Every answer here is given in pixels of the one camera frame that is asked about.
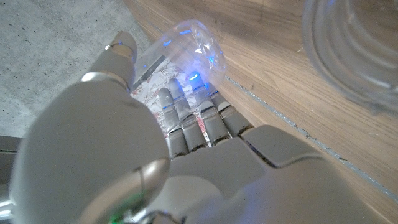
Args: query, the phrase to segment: gray concrete surface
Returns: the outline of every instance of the gray concrete surface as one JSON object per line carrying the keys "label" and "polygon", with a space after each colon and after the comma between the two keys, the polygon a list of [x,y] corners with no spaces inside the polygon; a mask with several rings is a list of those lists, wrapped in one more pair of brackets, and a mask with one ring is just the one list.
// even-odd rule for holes
{"label": "gray concrete surface", "polygon": [[121,30],[150,42],[118,0],[0,0],[0,135],[22,137]]}

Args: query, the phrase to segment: wood grain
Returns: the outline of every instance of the wood grain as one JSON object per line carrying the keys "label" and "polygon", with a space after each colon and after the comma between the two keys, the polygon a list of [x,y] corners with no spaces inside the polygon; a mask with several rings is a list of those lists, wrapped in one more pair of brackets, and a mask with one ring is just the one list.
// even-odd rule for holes
{"label": "wood grain", "polygon": [[[223,49],[227,76],[398,195],[398,118],[370,115],[314,71],[302,48],[303,1],[124,2],[152,41],[180,21],[202,21]],[[220,90],[254,124],[269,123],[299,135],[240,89]],[[369,199],[368,204],[398,223],[396,203],[341,163],[336,164],[358,193]]]}

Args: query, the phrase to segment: blue led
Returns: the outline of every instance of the blue led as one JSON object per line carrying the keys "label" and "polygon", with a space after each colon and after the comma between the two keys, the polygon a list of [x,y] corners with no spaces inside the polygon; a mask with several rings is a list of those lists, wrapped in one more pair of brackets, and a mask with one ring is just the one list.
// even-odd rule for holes
{"label": "blue led", "polygon": [[198,76],[198,74],[195,74],[195,76],[191,77],[189,80],[192,81],[193,79],[195,79]]}
{"label": "blue led", "polygon": [[180,34],[189,34],[189,33],[191,33],[191,30],[182,31]]}
{"label": "blue led", "polygon": [[169,45],[169,43],[171,43],[171,41],[172,41],[172,40],[169,40],[169,41],[167,41],[167,42],[164,42],[164,43],[163,43],[163,46]]}

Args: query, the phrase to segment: blue light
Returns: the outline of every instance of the blue light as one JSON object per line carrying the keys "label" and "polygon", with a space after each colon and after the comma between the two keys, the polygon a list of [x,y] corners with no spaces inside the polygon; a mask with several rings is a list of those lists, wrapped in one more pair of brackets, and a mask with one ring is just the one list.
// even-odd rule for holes
{"label": "blue light", "polygon": [[214,64],[214,56],[208,57],[209,61]]}
{"label": "blue light", "polygon": [[191,30],[182,31],[180,34],[189,34],[189,33],[191,33]]}
{"label": "blue light", "polygon": [[169,40],[169,41],[167,41],[167,42],[164,42],[164,43],[163,43],[163,46],[167,46],[169,43],[171,43],[171,41],[172,41],[172,40]]}
{"label": "blue light", "polygon": [[189,80],[192,81],[194,78],[196,78],[198,74],[195,74],[195,76],[191,77]]}
{"label": "blue light", "polygon": [[329,2],[328,2],[328,6],[331,6],[331,5],[333,5],[335,3],[335,0],[330,0]]}

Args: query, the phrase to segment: clear plastic bottle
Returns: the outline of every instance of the clear plastic bottle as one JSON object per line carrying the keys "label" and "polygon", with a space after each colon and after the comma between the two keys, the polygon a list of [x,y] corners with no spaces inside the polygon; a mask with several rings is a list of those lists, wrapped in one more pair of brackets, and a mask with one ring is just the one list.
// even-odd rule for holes
{"label": "clear plastic bottle", "polygon": [[[162,126],[159,92],[178,80],[192,113],[202,101],[195,98],[191,84],[202,79],[207,95],[212,95],[224,80],[226,62],[216,39],[199,21],[183,21],[152,44],[135,63],[136,79],[131,96],[144,103]],[[215,88],[208,88],[211,83]]]}
{"label": "clear plastic bottle", "polygon": [[347,98],[376,114],[398,112],[398,9],[395,0],[306,0],[305,51]]}

